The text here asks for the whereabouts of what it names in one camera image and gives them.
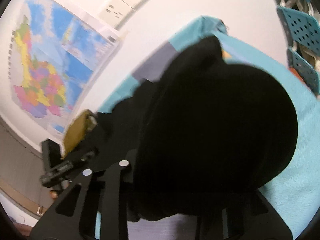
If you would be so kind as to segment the person's left hand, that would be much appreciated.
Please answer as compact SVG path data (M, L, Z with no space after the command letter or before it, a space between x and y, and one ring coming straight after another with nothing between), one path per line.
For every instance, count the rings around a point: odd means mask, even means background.
M59 197L59 193L55 190L50 190L50 197L53 199L53 200L56 200L58 197Z

